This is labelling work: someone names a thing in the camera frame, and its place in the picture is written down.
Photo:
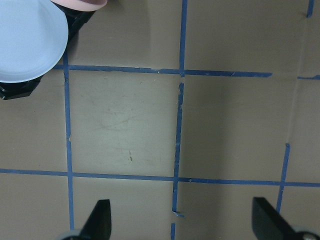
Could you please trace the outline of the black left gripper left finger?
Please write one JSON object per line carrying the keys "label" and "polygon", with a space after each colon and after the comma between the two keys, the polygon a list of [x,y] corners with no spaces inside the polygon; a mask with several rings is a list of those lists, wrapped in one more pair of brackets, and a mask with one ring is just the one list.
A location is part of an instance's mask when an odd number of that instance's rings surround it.
{"label": "black left gripper left finger", "polygon": [[109,240],[112,232],[109,199],[98,200],[79,233],[81,240]]}

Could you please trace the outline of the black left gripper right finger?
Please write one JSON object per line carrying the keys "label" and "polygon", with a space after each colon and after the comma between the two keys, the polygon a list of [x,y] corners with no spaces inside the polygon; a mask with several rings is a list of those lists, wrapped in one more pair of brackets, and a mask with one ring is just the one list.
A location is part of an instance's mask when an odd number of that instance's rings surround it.
{"label": "black left gripper right finger", "polygon": [[264,197],[252,199],[251,226],[258,240],[302,240]]}

